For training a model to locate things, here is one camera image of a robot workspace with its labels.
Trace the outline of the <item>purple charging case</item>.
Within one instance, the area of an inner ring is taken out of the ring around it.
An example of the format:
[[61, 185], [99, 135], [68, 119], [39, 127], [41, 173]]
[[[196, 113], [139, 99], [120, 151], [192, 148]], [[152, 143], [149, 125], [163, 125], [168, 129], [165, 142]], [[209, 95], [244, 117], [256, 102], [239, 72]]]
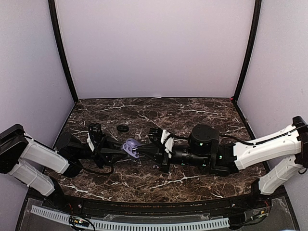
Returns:
[[121, 150], [129, 154], [130, 156], [134, 157], [135, 159], [139, 158], [139, 153], [137, 152], [137, 149], [141, 147], [142, 144], [140, 144], [135, 139], [127, 139], [121, 146]]

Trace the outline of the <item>black earbud charging case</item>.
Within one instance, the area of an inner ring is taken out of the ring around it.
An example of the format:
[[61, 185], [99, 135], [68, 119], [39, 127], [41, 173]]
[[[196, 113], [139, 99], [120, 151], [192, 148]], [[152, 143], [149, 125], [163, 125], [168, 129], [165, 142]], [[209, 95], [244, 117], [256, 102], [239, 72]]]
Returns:
[[128, 132], [129, 131], [129, 127], [126, 125], [118, 125], [116, 127], [117, 131], [119, 132]]

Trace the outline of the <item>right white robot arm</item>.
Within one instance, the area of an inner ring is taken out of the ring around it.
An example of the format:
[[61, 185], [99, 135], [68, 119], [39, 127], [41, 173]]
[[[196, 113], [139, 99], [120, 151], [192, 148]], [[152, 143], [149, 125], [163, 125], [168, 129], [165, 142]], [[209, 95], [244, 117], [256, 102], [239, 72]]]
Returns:
[[178, 136], [161, 128], [150, 129], [148, 137], [150, 144], [134, 150], [158, 163], [163, 172], [168, 172], [171, 164], [188, 165], [203, 167], [210, 175], [225, 177], [282, 157], [269, 173], [253, 182], [252, 193], [245, 199], [250, 209], [257, 208], [264, 196], [273, 194], [300, 170], [308, 168], [308, 125], [300, 116], [276, 133], [251, 141], [233, 137], [235, 142], [225, 145], [219, 144], [219, 139], [225, 135], [204, 124], [192, 129], [186, 138], [187, 145], [174, 144]]

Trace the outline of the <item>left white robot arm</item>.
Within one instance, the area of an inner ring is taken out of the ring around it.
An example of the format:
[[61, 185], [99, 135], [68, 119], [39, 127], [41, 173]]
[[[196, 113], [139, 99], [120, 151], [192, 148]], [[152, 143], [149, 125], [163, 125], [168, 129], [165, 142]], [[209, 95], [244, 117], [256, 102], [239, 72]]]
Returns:
[[68, 206], [68, 199], [60, 193], [61, 188], [50, 177], [30, 165], [30, 161], [45, 166], [53, 171], [74, 178], [85, 170], [81, 160], [92, 160], [97, 167], [108, 166], [114, 172], [114, 163], [127, 155], [121, 150], [121, 143], [106, 136], [100, 124], [90, 124], [88, 138], [82, 143], [71, 133], [65, 132], [52, 149], [30, 137], [23, 126], [15, 124], [0, 134], [0, 172], [8, 174], [37, 190], [43, 196], [49, 196], [49, 202], [58, 210]]

